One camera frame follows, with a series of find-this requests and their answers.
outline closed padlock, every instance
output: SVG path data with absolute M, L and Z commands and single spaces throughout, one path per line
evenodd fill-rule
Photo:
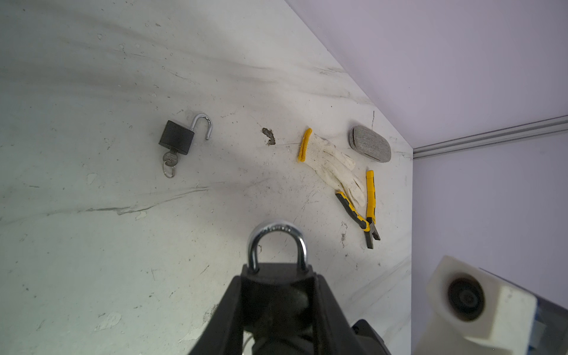
M 211 138 L 213 124 L 211 123 L 209 117 L 207 117 L 207 115 L 205 114 L 195 115 L 189 129 L 173 121 L 168 121 L 166 123 L 166 127 L 164 128 L 164 132 L 162 133 L 159 144 L 162 147 L 170 149 L 170 151 L 165 153 L 162 158 L 162 169 L 164 171 L 164 175 L 166 175 L 167 178 L 173 178 L 176 175 L 176 165 L 178 162 L 177 153 L 179 152 L 183 155 L 187 155 L 187 153 L 189 152 L 191 141 L 193 141 L 193 136 L 195 135 L 193 130 L 195 129 L 195 124 L 197 124 L 197 121 L 200 118 L 205 118 L 209 123 L 209 130 L 207 131 L 207 136 L 205 137 L 205 139 L 208 140 L 209 138 Z M 166 172 L 166 166 L 169 166 L 172 169 L 172 172 L 170 174 Z

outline open padlock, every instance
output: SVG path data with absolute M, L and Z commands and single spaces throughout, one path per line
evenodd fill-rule
M 162 170 L 164 171 L 164 175 L 167 178 L 171 179 L 176 176 L 176 165 L 178 163 L 177 153 L 187 155 L 187 153 L 189 152 L 191 141 L 193 140 L 193 136 L 195 135 L 193 130 L 195 129 L 195 125 L 200 118 L 205 118 L 207 122 L 209 122 L 209 130 L 207 131 L 207 135 L 205 136 L 205 139 L 209 140 L 209 138 L 211 138 L 213 124 L 206 114 L 196 114 L 195 117 L 193 117 L 193 121 L 191 122 L 189 129 L 173 121 L 168 121 L 166 123 L 164 132 L 162 133 L 162 138 L 160 138 L 160 145 L 170 150 L 169 152 L 165 153 L 162 158 Z M 172 172 L 170 174 L 166 172 L 166 166 L 172 169 Z

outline yellow and black pliers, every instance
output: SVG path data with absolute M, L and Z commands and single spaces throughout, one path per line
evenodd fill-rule
M 351 201 L 347 198 L 343 191 L 338 191 L 335 196 L 339 202 L 345 207 L 347 214 L 363 229 L 365 233 L 365 240 L 367 241 L 367 248 L 373 248 L 373 239 L 381 240 L 379 232 L 375 226 L 375 207 L 377 201 L 375 200 L 375 173 L 372 170 L 367 172 L 367 218 L 364 219 L 353 207 Z

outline black lens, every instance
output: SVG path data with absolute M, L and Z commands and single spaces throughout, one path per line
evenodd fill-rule
M 450 284 L 448 301 L 456 316 L 467 321 L 477 319 L 485 303 L 479 282 L 468 278 L 459 278 Z

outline glove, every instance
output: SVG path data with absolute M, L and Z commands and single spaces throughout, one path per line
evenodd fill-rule
M 311 128 L 304 133 L 298 161 L 305 162 L 315 170 L 327 185 L 344 191 L 357 210 L 365 205 L 363 184 L 352 172 L 355 162 L 328 140 L 312 134 Z

